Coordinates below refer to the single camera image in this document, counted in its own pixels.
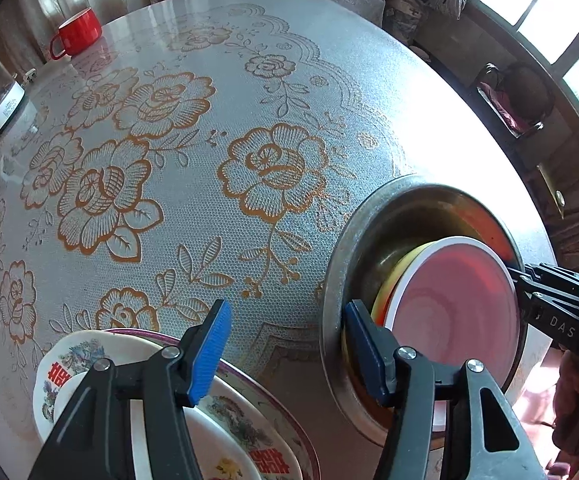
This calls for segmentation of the white plate red pattern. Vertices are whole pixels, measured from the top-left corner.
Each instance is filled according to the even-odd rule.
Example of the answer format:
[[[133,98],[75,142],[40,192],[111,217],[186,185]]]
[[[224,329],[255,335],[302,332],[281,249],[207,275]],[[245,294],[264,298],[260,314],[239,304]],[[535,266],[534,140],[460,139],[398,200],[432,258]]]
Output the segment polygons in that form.
[[[99,359],[143,361],[174,340],[145,330],[82,330],[65,336],[41,360],[33,416],[46,440],[84,374]],[[297,420],[271,393],[222,361],[207,396],[186,410],[205,479],[318,479],[314,447]]]

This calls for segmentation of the yellow plastic bowl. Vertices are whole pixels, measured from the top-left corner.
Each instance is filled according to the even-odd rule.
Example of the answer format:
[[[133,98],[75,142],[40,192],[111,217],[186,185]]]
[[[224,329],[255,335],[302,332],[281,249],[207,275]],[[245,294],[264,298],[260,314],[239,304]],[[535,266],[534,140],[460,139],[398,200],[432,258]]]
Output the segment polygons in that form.
[[[387,314],[396,311],[391,303],[397,289],[404,289],[405,274],[413,275],[414,262],[430,255],[436,244],[414,247],[398,260],[379,286],[372,310],[367,310],[361,299],[350,300],[343,307],[344,355],[365,394],[384,408],[393,407],[399,384],[397,351],[402,347],[393,335],[393,326],[386,325]]]

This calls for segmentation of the red plastic bowl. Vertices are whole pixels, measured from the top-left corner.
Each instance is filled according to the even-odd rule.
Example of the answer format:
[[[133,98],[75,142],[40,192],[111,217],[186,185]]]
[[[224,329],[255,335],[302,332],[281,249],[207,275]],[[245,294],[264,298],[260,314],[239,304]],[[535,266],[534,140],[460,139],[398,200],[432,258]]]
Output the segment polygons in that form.
[[[507,267],[486,244],[467,236],[433,240],[431,254],[405,274],[386,325],[427,359],[460,366],[477,359],[499,385],[516,359],[521,321]]]

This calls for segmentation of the small white plate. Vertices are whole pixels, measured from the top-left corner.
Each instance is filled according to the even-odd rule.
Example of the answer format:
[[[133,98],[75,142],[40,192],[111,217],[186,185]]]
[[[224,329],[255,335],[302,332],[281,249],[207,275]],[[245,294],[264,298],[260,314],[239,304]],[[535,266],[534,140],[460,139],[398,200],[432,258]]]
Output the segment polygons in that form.
[[[132,456],[137,479],[152,479],[142,401],[130,402]],[[254,462],[222,427],[199,408],[184,408],[193,450],[204,479],[260,479]]]

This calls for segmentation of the stainless steel bowl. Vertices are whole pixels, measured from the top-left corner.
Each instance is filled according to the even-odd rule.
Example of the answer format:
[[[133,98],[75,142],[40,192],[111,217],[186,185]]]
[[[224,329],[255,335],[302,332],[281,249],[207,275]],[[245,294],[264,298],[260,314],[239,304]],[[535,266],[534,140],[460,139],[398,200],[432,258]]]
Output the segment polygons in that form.
[[[459,188],[413,174],[363,200],[329,259],[320,328],[324,374],[339,411],[376,445],[385,443],[391,415],[361,388],[347,356],[341,309],[350,299],[373,304],[399,258],[418,244],[453,235],[480,240],[510,268],[525,270],[512,234],[483,203]]]

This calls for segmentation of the large purple floral plate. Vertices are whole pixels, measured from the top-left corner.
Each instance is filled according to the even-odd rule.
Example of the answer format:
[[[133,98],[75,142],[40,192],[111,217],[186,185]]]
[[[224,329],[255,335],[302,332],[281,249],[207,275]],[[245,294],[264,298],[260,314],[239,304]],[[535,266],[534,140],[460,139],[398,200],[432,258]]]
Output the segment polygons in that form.
[[[260,479],[320,479],[317,452],[294,415],[259,382],[222,361],[198,408],[254,462]]]

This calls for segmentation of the light wooden chair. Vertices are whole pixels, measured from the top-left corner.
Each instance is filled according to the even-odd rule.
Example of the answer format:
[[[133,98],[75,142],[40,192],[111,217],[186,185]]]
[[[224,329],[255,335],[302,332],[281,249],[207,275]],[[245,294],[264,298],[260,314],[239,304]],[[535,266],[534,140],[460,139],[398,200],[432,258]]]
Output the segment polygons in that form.
[[[550,233],[579,214],[579,129],[569,136],[539,168],[547,178],[549,201],[544,223]]]

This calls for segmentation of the red seat cushion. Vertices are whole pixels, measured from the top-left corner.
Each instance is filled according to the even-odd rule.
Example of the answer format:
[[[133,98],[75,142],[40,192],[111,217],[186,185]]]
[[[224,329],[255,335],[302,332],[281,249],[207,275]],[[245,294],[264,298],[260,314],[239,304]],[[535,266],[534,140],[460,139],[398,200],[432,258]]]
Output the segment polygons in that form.
[[[487,82],[477,84],[479,90],[483,90],[488,100],[493,104],[499,115],[516,133],[522,134],[531,128],[527,120],[524,120],[513,111],[510,97],[502,90],[495,90]]]

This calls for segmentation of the lace tablecloth gold flowers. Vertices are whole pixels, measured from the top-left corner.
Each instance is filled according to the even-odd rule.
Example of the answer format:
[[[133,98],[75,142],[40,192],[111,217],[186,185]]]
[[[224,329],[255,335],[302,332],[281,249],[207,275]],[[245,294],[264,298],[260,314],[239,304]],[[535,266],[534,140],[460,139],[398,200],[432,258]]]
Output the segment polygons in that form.
[[[0,134],[0,466],[39,452],[32,388],[65,334],[178,336],[233,304],[228,362],[289,408],[326,479],[378,447],[321,364],[326,268],[362,200],[419,174],[463,188],[526,262],[543,222],[478,117],[427,64],[329,0],[169,0],[36,76]]]

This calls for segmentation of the grey printed sack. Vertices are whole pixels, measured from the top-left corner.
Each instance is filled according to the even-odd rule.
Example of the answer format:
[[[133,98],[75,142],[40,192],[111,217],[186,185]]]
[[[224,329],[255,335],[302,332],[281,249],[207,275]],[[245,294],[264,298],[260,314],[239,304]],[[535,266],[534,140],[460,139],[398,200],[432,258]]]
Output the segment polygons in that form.
[[[383,29],[409,46],[427,16],[431,0],[386,0]]]

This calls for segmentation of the red mug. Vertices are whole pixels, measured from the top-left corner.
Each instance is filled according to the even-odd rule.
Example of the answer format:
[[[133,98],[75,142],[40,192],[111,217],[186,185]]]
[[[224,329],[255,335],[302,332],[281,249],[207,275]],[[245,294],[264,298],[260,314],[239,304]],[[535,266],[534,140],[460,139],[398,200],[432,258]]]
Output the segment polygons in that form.
[[[65,55],[75,56],[102,38],[102,25],[92,8],[86,8],[63,22],[50,40],[50,57],[59,60]]]

